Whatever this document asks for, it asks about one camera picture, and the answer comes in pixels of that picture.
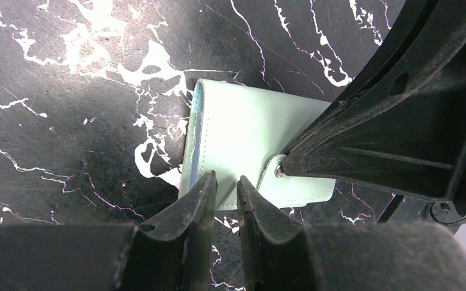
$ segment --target wallet stitching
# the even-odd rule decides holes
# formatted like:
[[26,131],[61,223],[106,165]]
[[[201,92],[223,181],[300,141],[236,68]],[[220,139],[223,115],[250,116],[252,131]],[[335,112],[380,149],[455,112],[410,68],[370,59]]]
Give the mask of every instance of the wallet stitching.
[[[334,179],[331,180],[330,186],[329,186],[329,191],[328,193],[331,193],[333,195],[333,187],[334,187]],[[323,199],[328,197],[329,195],[321,196],[321,197],[316,197],[316,198],[311,198],[311,199],[296,199],[296,200],[283,200],[283,202],[312,202],[312,201],[317,201],[318,199]],[[227,204],[227,205],[220,205],[219,207],[227,207],[227,206],[235,206],[236,204]]]
[[204,147],[203,147],[203,159],[202,159],[202,163],[201,163],[201,173],[203,173],[204,171],[204,158],[206,157],[206,140],[208,139],[208,122],[210,120],[210,114],[207,115],[206,117],[206,122],[204,123],[205,126],[206,126],[206,130],[205,130],[205,134],[204,134]]

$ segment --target black marble surface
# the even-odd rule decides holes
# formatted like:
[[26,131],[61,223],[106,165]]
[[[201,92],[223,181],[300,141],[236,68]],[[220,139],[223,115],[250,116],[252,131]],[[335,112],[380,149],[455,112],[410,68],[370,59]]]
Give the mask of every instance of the black marble surface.
[[[150,218],[177,198],[198,78],[332,101],[403,3],[0,0],[0,223]],[[374,223],[391,199],[338,181],[285,211]],[[235,217],[217,213],[214,290],[242,287]]]

